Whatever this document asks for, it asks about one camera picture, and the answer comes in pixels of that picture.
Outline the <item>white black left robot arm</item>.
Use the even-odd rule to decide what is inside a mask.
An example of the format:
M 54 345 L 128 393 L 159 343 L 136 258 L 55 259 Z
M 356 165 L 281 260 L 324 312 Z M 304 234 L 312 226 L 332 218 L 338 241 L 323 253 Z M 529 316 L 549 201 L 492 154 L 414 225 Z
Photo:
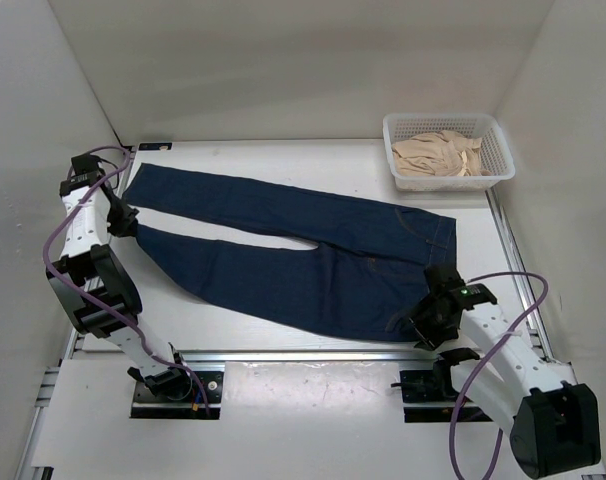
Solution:
M 129 375 L 171 401 L 194 389 L 178 351 L 140 318 L 142 300 L 109 245 L 112 233 L 132 235 L 137 211 L 116 196 L 98 168 L 60 184 L 66 217 L 46 241 L 46 276 L 77 332 L 105 340 L 133 363 Z

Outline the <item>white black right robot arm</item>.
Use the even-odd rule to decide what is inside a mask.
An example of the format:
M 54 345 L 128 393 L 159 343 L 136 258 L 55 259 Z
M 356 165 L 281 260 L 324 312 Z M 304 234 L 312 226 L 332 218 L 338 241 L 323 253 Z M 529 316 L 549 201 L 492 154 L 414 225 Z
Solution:
M 509 439 L 521 470 L 532 479 L 595 465 L 601 460 L 598 404 L 585 384 L 571 384 L 541 359 L 509 323 L 483 284 L 450 281 L 402 320 L 420 347 L 436 350 L 464 335 L 476 350 L 441 353 L 432 375 L 443 399 L 469 399 Z

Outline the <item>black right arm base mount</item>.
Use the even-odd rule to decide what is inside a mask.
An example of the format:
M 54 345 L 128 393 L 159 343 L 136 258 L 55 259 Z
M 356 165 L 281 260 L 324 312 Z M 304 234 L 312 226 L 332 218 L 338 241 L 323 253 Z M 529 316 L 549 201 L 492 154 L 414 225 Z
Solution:
M 458 393 L 429 370 L 402 370 L 390 387 L 401 394 L 406 424 L 449 423 Z

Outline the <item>dark blue denim trousers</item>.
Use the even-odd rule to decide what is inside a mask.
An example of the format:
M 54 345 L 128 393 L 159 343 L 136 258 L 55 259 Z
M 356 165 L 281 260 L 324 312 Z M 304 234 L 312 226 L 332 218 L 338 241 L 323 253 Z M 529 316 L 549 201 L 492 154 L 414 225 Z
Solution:
M 212 305 L 334 338 L 412 342 L 400 325 L 426 295 L 426 268 L 457 257 L 453 218 L 421 209 L 142 165 L 125 192 L 135 207 L 309 250 L 264 248 L 139 225 L 139 247 L 180 288 Z

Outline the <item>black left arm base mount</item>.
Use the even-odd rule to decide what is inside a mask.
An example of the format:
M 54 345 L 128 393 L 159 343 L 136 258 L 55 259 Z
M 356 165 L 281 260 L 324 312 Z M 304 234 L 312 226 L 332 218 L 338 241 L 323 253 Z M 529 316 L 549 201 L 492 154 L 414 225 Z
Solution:
M 218 420 L 224 390 L 224 372 L 201 370 L 195 374 L 205 395 L 184 372 L 153 390 L 148 388 L 139 370 L 130 367 L 128 375 L 135 380 L 130 408 L 132 419 Z

